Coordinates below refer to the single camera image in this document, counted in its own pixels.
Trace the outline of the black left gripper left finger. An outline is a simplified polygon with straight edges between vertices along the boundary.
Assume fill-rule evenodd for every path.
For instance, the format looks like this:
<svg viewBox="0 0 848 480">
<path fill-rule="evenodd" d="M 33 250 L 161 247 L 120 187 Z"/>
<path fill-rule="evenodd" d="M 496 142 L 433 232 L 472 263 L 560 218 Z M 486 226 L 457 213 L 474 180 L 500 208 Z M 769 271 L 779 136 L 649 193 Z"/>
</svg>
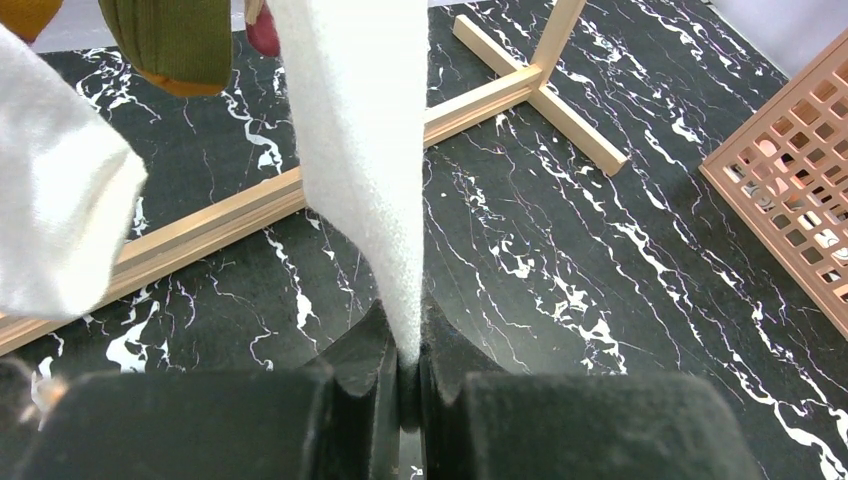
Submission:
<svg viewBox="0 0 848 480">
<path fill-rule="evenodd" d="M 17 479 L 391 479 L 397 349 L 380 302 L 296 369 L 89 375 Z"/>
</svg>

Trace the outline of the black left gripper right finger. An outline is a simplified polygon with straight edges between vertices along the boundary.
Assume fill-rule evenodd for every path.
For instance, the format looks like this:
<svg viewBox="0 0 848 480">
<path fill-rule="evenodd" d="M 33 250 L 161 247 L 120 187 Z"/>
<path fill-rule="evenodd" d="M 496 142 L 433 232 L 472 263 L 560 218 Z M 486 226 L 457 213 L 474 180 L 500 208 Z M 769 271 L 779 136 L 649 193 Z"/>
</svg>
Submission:
<svg viewBox="0 0 848 480">
<path fill-rule="evenodd" d="M 423 302 L 430 479 L 759 479 L 728 404 L 686 374 L 514 374 Z"/>
</svg>

